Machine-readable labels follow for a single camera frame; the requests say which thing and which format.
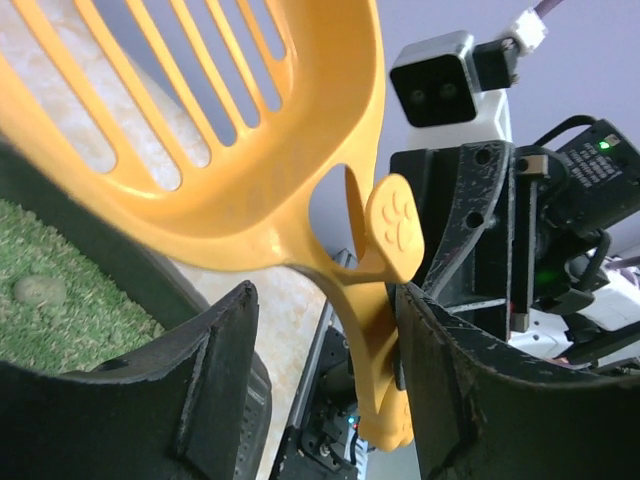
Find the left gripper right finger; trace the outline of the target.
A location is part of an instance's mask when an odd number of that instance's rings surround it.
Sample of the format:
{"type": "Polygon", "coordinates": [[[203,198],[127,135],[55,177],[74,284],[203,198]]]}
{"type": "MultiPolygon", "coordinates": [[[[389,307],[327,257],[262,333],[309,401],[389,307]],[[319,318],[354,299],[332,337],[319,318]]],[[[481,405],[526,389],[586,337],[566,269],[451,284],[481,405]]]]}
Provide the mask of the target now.
{"type": "Polygon", "coordinates": [[[538,359],[397,289],[400,357],[425,479],[635,479],[639,380],[538,359]]]}

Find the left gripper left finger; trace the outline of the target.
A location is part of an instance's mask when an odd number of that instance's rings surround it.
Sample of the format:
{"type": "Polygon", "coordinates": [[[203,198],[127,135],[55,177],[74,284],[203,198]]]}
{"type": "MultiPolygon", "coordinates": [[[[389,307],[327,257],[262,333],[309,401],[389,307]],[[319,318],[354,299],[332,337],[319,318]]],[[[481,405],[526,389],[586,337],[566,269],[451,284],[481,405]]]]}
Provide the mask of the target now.
{"type": "Polygon", "coordinates": [[[244,281],[208,310],[89,372],[1,366],[5,479],[252,479],[271,415],[244,281]]]}

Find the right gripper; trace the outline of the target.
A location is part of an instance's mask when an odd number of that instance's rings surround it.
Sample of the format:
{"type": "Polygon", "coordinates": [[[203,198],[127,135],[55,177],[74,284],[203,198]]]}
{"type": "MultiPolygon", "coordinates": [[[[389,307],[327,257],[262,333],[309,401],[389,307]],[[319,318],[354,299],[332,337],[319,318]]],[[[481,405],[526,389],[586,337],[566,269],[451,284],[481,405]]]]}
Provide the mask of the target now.
{"type": "Polygon", "coordinates": [[[538,358],[638,368],[639,262],[611,255],[609,230],[639,209],[639,151],[609,121],[572,117],[521,147],[402,151],[390,169],[426,243],[414,281],[449,313],[538,358]]]}

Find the dark green litter box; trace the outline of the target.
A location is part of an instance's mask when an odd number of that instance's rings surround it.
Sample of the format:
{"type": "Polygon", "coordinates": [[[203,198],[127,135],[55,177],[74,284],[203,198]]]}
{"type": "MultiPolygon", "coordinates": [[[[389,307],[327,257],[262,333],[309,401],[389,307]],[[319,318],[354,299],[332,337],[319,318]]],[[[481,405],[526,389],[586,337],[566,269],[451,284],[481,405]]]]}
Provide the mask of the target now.
{"type": "Polygon", "coordinates": [[[1,305],[1,330],[19,346],[10,363],[50,376],[89,372],[161,337],[208,310],[208,303],[171,262],[88,213],[14,148],[1,149],[1,251],[6,293],[29,275],[60,279],[61,306],[1,305]]]}

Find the green litter clump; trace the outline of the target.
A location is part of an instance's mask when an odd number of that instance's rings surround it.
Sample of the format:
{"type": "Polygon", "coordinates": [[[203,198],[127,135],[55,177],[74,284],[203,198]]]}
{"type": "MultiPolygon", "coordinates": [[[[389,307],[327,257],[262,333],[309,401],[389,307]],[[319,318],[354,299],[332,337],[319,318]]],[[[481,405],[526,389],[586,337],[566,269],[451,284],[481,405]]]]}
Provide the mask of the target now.
{"type": "Polygon", "coordinates": [[[13,286],[14,297],[32,306],[61,306],[67,297],[67,289],[60,279],[29,275],[19,279],[13,286]]]}

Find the yellow litter scoop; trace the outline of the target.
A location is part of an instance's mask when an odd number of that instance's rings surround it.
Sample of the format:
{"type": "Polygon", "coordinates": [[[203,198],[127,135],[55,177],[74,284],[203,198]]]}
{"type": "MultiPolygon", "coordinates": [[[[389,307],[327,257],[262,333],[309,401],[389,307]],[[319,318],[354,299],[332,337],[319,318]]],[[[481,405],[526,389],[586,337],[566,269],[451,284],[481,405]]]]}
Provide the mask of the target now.
{"type": "Polygon", "coordinates": [[[180,175],[162,188],[42,7],[14,9],[111,147],[114,166],[91,169],[85,156],[8,60],[1,63],[1,130],[42,174],[91,213],[136,241],[182,263],[242,272],[291,268],[327,297],[345,329],[354,367],[359,432],[391,451],[414,437],[406,392],[393,357],[398,330],[387,288],[406,284],[425,244],[408,182],[374,177],[385,107],[385,62],[372,1],[270,1],[267,11],[284,46],[276,58],[246,1],[238,9],[281,100],[271,110],[221,4],[216,25],[260,115],[248,125],[182,1],[172,9],[236,132],[225,145],[182,75],[149,10],[127,9],[209,153],[194,164],[94,3],[76,5],[124,89],[180,175]]]}

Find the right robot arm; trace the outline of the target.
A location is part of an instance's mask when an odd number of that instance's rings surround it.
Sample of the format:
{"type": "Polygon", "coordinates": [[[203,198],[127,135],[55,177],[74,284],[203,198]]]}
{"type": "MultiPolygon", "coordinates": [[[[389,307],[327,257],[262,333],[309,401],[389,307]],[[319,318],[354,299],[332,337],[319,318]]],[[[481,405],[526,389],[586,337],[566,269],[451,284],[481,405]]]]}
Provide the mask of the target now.
{"type": "Polygon", "coordinates": [[[394,154],[426,252],[415,284],[498,339],[597,367],[639,339],[639,297],[614,274],[612,225],[639,209],[638,149],[609,121],[575,115],[534,143],[394,154]]]}

